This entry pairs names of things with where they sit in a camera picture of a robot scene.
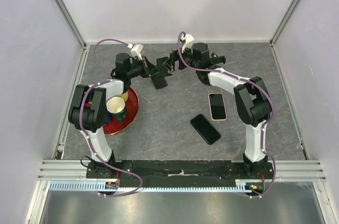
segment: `red plate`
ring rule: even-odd
[[[139,99],[137,93],[132,87],[128,89],[128,99],[126,101],[127,116],[123,120],[123,123],[119,123],[116,118],[113,117],[112,121],[103,126],[105,135],[116,134],[125,128],[127,128],[134,120],[139,109]]]

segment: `gray floor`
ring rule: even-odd
[[[105,199],[91,192],[50,191],[40,224],[325,223],[313,185],[274,184],[262,199],[235,193],[140,192]]]
[[[143,55],[155,63],[156,58],[169,56],[175,47],[175,44],[146,44]],[[263,78],[277,110],[277,117],[267,128],[266,149],[280,160],[304,159],[270,45],[211,43],[209,49],[225,55],[224,69],[241,76]],[[120,52],[128,51],[122,45],[101,45],[97,56],[111,70],[115,55]],[[82,83],[93,84],[106,78],[90,52]],[[242,159],[246,147],[245,127],[237,115],[233,95],[223,91],[228,117],[226,121],[215,122],[210,119],[208,94],[221,89],[203,85],[188,68],[176,70],[166,80],[168,86],[160,90],[154,88],[150,78],[132,80],[140,103],[137,117],[124,131],[107,136],[116,159]],[[212,146],[190,125],[190,120],[199,113],[222,135]],[[70,126],[64,159],[80,159],[89,154],[84,138]]]

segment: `gray marbled surface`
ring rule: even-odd
[[[156,63],[169,56],[175,44],[145,44],[143,55]],[[277,116],[267,127],[266,149],[279,160],[304,159],[284,94],[281,79],[268,43],[211,43],[210,52],[225,55],[222,67],[245,77],[260,76],[275,104]],[[93,84],[107,78],[94,62],[93,46],[89,54],[83,84]],[[115,55],[128,52],[123,45],[101,45],[99,61],[109,71]],[[150,78],[134,78],[132,87],[139,96],[138,114],[128,128],[107,136],[116,159],[242,159],[246,147],[245,126],[238,117],[234,96],[213,86],[203,85],[194,71],[176,70],[166,77],[168,86],[156,90]],[[208,94],[224,94],[227,120],[211,121]],[[204,114],[221,133],[221,138],[209,146],[190,125],[197,114]],[[67,135],[64,159],[80,159],[90,155],[85,139],[71,125]]]

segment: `smartphone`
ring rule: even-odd
[[[222,93],[210,93],[208,95],[210,103],[211,118],[213,121],[225,121],[227,118],[224,96]]]
[[[221,138],[220,133],[202,114],[198,114],[194,117],[191,120],[191,124],[209,145],[214,144]]]

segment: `cup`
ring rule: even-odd
[[[119,123],[127,116],[127,108],[125,101],[121,97],[113,97],[107,101],[106,104],[108,112],[115,117]]]

